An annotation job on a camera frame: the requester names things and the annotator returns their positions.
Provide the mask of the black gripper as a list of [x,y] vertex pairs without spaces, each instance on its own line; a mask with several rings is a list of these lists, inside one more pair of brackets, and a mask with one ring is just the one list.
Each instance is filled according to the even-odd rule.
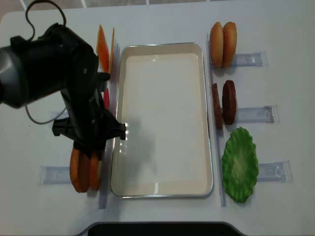
[[51,25],[38,42],[37,97],[60,91],[69,114],[68,119],[54,122],[54,135],[72,139],[74,148],[88,159],[93,150],[104,149],[107,140],[124,140],[126,126],[102,105],[100,87],[110,75],[97,71],[98,57],[92,47],[60,24]]

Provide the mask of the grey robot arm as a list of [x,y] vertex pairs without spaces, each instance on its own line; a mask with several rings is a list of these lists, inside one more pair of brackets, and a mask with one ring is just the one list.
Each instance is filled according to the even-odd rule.
[[107,140],[126,138],[126,126],[103,105],[101,84],[110,75],[98,63],[92,47],[60,24],[34,41],[12,37],[0,50],[0,101],[18,109],[58,91],[68,118],[53,122],[54,135],[86,155],[103,150]]

